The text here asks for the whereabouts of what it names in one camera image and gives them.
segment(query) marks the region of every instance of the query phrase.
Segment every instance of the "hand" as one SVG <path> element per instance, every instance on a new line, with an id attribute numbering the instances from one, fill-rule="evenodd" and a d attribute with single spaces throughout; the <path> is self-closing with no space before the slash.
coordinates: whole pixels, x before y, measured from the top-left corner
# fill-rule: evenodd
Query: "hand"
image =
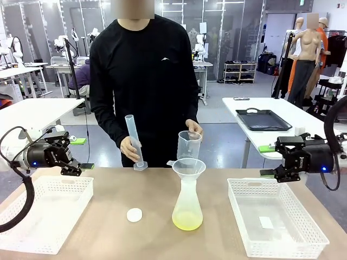
<path id="1" fill-rule="evenodd" d="M 202 127 L 197 122 L 195 122 L 191 119 L 188 119 L 185 121 L 185 125 L 188 127 L 190 132 L 196 132 L 203 137 L 204 131 L 203 131 Z"/>
<path id="2" fill-rule="evenodd" d="M 294 61 L 297 61 L 299 59 L 299 57 L 296 56 L 296 55 L 289 55 L 288 57 L 291 58 Z"/>
<path id="3" fill-rule="evenodd" d="M 137 163 L 140 159 L 140 156 L 136 154 L 137 150 L 131 145 L 130 136 L 127 136 L 122 140 L 120 143 L 120 151 L 134 163 Z"/>

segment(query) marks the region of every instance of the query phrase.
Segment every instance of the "shoe rack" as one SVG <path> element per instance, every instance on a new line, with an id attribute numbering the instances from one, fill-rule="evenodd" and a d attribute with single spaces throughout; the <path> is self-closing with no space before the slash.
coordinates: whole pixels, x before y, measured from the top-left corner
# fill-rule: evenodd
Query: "shoe rack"
<path id="1" fill-rule="evenodd" d="M 252 81 L 254 83 L 255 80 L 255 72 L 256 72 L 256 63 L 225 63 L 224 69 L 223 69 L 223 80 L 224 83 L 226 82 L 232 82 L 232 81 Z M 243 78 L 244 75 L 252 75 L 252 77 L 249 78 Z"/>

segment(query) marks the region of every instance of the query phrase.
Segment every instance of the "person's left hand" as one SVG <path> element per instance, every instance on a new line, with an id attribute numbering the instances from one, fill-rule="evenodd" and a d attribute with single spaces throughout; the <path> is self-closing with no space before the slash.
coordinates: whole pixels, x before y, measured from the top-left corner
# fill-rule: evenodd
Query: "person's left hand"
<path id="1" fill-rule="evenodd" d="M 185 121 L 185 125 L 188 127 L 190 132 L 196 132 L 203 137 L 204 131 L 203 131 L 202 127 L 197 122 L 195 122 L 191 119 L 187 119 Z"/>

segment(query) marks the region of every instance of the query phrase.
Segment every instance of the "orange garment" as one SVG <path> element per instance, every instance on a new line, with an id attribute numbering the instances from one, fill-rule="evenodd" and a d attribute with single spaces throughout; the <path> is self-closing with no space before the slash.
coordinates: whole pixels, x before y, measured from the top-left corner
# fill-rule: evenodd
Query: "orange garment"
<path id="1" fill-rule="evenodd" d="M 328 40 L 327 40 L 327 37 L 326 37 L 323 29 L 321 27 L 319 27 L 317 29 L 317 32 L 320 33 L 320 38 L 323 41 L 324 50 L 327 50 L 327 48 L 328 48 Z M 320 61 L 323 62 L 323 65 L 320 68 L 320 72 L 322 73 L 322 71 L 323 71 L 323 69 L 325 67 L 325 61 L 326 61 L 326 55 L 325 54 L 321 54 L 320 55 Z M 288 93 L 290 93 L 291 89 L 292 89 L 293 80 L 294 80 L 294 76 L 295 76 L 295 67 L 296 67 L 296 65 L 297 65 L 297 61 L 294 61 L 293 62 L 293 66 L 292 66 L 291 76 L 289 77 L 289 82 L 288 82 Z"/>
<path id="2" fill-rule="evenodd" d="M 289 77 L 289 82 L 288 82 L 288 93 L 290 93 L 291 89 L 292 89 L 296 66 L 297 66 L 297 60 L 294 60 L 293 66 L 292 66 L 292 71 L 291 71 L 291 76 Z"/>

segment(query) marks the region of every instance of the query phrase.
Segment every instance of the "basket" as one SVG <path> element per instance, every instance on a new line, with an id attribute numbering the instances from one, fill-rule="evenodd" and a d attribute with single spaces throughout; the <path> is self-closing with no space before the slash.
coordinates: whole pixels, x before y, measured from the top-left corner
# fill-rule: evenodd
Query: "basket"
<path id="1" fill-rule="evenodd" d="M 0 233 L 0 249 L 56 255 L 93 196 L 93 178 L 43 176 L 34 182 L 35 200 L 28 215 Z M 23 192 L 1 214 L 0 224 L 22 209 Z"/>
<path id="2" fill-rule="evenodd" d="M 287 184 L 245 178 L 228 185 L 248 257 L 317 259 L 329 244 Z"/>

